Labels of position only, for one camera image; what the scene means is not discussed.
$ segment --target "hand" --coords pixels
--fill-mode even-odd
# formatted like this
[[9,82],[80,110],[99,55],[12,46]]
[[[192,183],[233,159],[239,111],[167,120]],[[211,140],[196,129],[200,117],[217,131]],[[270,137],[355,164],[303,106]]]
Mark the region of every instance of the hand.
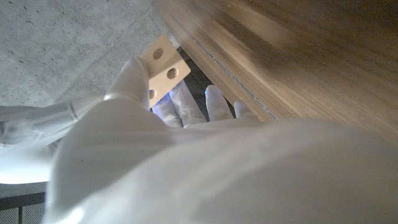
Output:
[[[224,96],[216,86],[208,86],[205,96],[206,107],[211,122],[233,119]],[[237,118],[257,119],[241,101],[234,103],[234,109]],[[181,128],[188,124],[207,122],[184,81],[180,82],[153,106],[152,111],[170,127]]]

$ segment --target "wooden board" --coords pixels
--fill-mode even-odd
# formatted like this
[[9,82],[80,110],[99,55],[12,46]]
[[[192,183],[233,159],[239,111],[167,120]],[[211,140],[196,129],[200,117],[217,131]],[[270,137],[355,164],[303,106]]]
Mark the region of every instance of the wooden board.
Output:
[[330,119],[398,145],[398,21],[389,1],[155,0],[229,101],[264,121]]

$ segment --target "finger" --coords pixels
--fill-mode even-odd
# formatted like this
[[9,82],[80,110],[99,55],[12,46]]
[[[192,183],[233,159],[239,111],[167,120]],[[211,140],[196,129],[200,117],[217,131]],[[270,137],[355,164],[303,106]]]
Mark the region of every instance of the finger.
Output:
[[184,126],[207,122],[183,80],[170,91],[170,97]]
[[237,100],[234,103],[236,118],[257,118],[254,113],[242,101]]
[[170,95],[165,95],[157,104],[152,107],[152,112],[156,114],[167,126],[182,128],[182,123],[178,117]]
[[210,121],[221,121],[224,119],[233,119],[228,104],[221,91],[214,85],[207,87],[205,91],[206,107],[209,113]]
[[149,75],[146,64],[135,57],[128,60],[111,88],[106,92],[104,100],[113,98],[130,98],[149,110]]

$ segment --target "concrete ceiling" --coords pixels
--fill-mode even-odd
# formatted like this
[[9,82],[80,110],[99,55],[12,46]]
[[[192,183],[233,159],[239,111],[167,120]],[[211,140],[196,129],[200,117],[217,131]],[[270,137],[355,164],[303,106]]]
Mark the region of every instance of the concrete ceiling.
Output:
[[0,106],[104,93],[161,34],[177,47],[151,1],[1,1]]

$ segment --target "hole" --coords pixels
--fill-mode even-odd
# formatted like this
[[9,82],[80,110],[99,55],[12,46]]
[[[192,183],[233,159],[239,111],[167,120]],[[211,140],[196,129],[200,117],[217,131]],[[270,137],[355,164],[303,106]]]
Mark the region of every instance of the hole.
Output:
[[169,79],[173,79],[177,77],[177,75],[178,75],[178,69],[176,68],[172,68],[167,72],[167,78]]
[[154,52],[154,59],[157,60],[163,55],[163,49],[157,49]]
[[155,90],[149,90],[149,99],[153,99],[156,96]]

